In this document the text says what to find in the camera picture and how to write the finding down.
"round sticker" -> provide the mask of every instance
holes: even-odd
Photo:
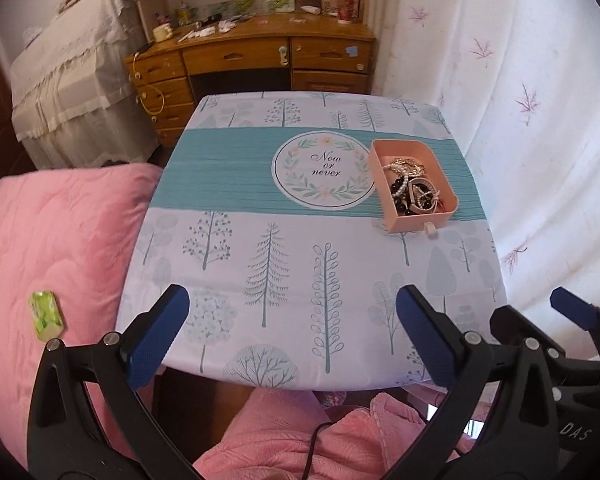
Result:
[[[352,137],[318,130],[285,142],[273,158],[273,180],[288,198],[312,209],[348,209],[373,191],[369,152]]]

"drawer pull tab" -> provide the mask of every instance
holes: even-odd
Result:
[[[337,52],[321,52],[320,57],[327,57],[329,59],[342,59],[342,54]]]
[[[288,48],[286,46],[281,46],[278,49],[278,52],[280,53],[280,65],[287,66],[289,64],[288,57],[286,56],[288,54]]]
[[[244,54],[238,54],[237,52],[232,52],[231,54],[227,54],[226,56],[224,56],[224,59],[227,61],[244,59]]]

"pink box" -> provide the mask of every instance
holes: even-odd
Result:
[[[425,178],[428,178],[440,192],[441,203],[438,204],[435,213],[398,216],[390,189],[397,175],[391,171],[383,170],[382,167],[390,164],[396,158],[404,156],[417,158],[424,165]],[[432,223],[437,228],[442,227],[458,209],[458,197],[451,189],[444,171],[440,168],[440,163],[431,148],[419,140],[374,140],[371,143],[371,152],[369,153],[369,167],[374,176],[382,212],[384,213],[384,224],[389,233],[422,231],[427,222]]]

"teal stripe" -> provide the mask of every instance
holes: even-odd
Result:
[[[315,216],[382,216],[376,193],[350,209],[309,209],[288,199],[271,176],[271,161],[287,140],[319,128],[212,128],[185,130],[164,170],[151,206]],[[485,219],[471,172],[452,139],[337,130],[370,148],[374,139],[412,139],[436,154],[460,205],[453,220]]]

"blue gripper pad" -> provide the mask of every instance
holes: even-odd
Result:
[[[406,286],[398,291],[395,310],[433,381],[451,388],[456,382],[453,352]]]
[[[154,308],[158,315],[146,330],[144,337],[133,348],[126,360],[126,382],[133,391],[147,386],[154,378],[171,343],[189,315],[189,294],[179,285],[170,285]]]
[[[549,301],[554,310],[583,330],[592,330],[598,324],[597,309],[561,286],[551,293]]]

